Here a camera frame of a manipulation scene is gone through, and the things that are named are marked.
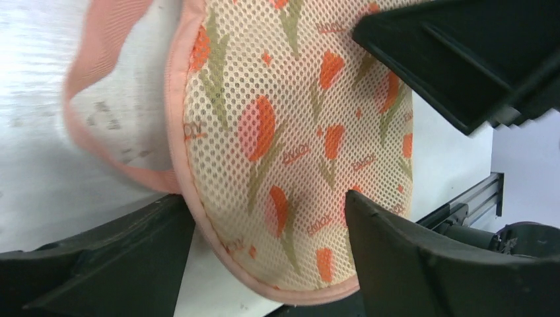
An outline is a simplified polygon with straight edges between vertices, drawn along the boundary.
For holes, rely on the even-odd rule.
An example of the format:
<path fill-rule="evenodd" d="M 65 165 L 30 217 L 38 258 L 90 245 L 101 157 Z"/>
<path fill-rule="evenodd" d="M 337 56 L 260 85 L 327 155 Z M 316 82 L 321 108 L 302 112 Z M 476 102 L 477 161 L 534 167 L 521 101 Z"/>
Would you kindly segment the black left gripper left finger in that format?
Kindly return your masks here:
<path fill-rule="evenodd" d="M 173 316 L 195 222 L 180 195 L 1 254 L 2 316 Z"/>

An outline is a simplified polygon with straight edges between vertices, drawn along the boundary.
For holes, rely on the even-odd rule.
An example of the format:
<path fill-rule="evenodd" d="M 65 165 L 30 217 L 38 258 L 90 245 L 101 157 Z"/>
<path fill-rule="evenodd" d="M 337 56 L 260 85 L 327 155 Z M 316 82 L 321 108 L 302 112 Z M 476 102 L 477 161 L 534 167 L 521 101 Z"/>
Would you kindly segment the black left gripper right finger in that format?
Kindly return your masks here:
<path fill-rule="evenodd" d="M 458 242 L 356 191 L 345 220 L 367 316 L 558 316 L 559 257 Z"/>

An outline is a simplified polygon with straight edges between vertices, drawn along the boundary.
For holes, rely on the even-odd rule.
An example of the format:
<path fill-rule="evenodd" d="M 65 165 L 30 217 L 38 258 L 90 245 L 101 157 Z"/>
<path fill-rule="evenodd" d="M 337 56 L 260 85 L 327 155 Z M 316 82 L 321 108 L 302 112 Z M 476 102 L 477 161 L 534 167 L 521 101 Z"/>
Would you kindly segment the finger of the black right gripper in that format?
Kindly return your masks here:
<path fill-rule="evenodd" d="M 558 1 L 429 1 L 352 38 L 464 135 L 559 109 Z"/>

